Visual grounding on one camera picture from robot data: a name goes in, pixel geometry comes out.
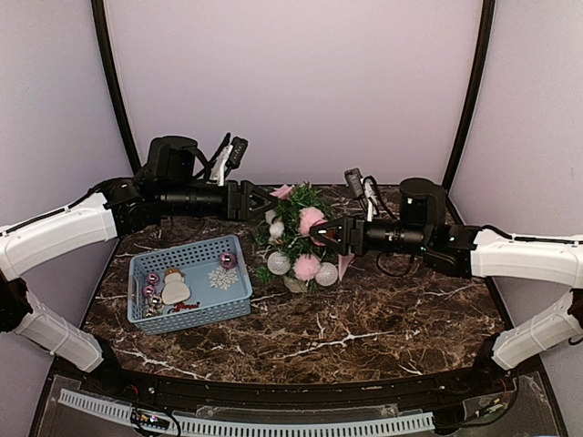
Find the shiny pink bauble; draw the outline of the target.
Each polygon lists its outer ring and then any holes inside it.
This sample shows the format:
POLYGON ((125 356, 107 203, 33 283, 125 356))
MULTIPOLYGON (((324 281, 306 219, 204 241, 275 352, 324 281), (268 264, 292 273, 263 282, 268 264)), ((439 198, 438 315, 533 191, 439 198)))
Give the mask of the shiny pink bauble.
POLYGON ((312 242, 318 247, 324 247, 329 243, 330 237, 327 231, 318 232, 311 236, 312 242))

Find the pink fabric bow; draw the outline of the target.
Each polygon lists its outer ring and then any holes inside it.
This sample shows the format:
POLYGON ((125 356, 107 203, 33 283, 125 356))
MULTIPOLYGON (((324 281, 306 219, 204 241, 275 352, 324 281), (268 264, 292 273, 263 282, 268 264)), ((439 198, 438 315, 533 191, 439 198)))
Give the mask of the pink fabric bow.
POLYGON ((270 195, 278 200, 286 200, 292 195, 294 189, 294 185, 284 184, 276 189, 273 189, 270 195))

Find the pink fabric triangle piece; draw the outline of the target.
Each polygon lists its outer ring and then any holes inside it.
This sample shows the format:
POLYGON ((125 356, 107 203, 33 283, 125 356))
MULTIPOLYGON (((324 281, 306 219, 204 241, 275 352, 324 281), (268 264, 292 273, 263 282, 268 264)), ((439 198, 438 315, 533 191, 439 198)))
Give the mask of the pink fabric triangle piece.
POLYGON ((355 255, 352 253, 349 253, 347 255, 339 255, 338 256, 337 269, 338 269, 338 280, 339 281, 343 280, 343 277, 346 274, 346 271, 352 265, 354 259, 355 259, 355 255))

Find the pink fluffy pompom ornament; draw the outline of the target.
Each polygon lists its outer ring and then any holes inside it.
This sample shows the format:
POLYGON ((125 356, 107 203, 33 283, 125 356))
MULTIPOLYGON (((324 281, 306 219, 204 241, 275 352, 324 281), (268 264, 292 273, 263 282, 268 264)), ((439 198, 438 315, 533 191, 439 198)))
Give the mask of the pink fluffy pompom ornament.
POLYGON ((303 237, 310 234, 310 229, 316 223, 324 220, 324 213, 316 207, 308 207, 300 210, 298 231, 303 237))

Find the small green christmas tree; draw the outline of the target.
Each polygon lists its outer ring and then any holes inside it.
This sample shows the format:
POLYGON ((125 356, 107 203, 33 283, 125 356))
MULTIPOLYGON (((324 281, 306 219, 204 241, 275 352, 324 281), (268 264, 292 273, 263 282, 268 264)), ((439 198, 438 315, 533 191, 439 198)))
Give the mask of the small green christmas tree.
POLYGON ((322 190, 309 182, 283 185, 271 191, 276 206, 266 211, 250 233, 257 266, 254 277, 263 284, 281 279, 294 293, 329 288, 343 276, 341 257, 311 236, 311 227, 334 218, 322 190))

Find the white ball string lights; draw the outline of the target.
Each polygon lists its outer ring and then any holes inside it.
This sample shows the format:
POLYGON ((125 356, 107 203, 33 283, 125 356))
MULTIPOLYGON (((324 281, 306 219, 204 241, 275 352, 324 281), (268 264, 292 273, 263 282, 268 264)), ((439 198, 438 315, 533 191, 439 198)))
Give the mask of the white ball string lights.
POLYGON ((321 287, 330 287, 338 281, 338 269, 330 261, 324 261, 325 250, 313 244, 311 237, 303 237, 299 231, 299 216, 297 224, 285 224, 274 210, 265 213, 265 221, 269 225, 268 243, 274 251, 267 258, 267 270, 274 276, 285 279, 295 279, 301 285, 309 286, 313 282, 321 287), (313 254, 321 260, 321 267, 315 278, 302 281, 295 277, 293 266, 301 254, 313 254))

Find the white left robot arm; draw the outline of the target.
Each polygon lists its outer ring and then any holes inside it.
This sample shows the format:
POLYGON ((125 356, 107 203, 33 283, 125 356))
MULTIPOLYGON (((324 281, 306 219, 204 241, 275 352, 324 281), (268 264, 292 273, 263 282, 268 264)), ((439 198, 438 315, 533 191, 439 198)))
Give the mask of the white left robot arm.
POLYGON ((85 373, 109 397, 128 390, 128 376, 102 340, 42 303, 26 273, 84 247, 123 239, 172 217, 254 219, 277 199, 249 180, 230 180, 248 147, 225 136, 207 158, 196 140, 154 138, 146 163, 132 177, 110 178, 81 198, 1 228, 1 331, 23 336, 85 373))

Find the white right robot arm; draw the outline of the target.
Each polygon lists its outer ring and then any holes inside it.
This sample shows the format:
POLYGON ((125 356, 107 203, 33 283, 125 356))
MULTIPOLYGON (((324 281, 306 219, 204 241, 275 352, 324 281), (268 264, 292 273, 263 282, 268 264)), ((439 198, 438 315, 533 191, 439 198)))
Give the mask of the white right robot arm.
POLYGON ((310 237, 336 253, 404 254, 454 278, 519 279, 555 284, 565 292, 545 310, 484 341, 465 387, 483 395, 500 373, 582 334, 582 238, 507 233, 492 225, 449 225, 447 193, 426 178, 399 187, 399 213, 388 218, 344 216, 319 221, 310 237))

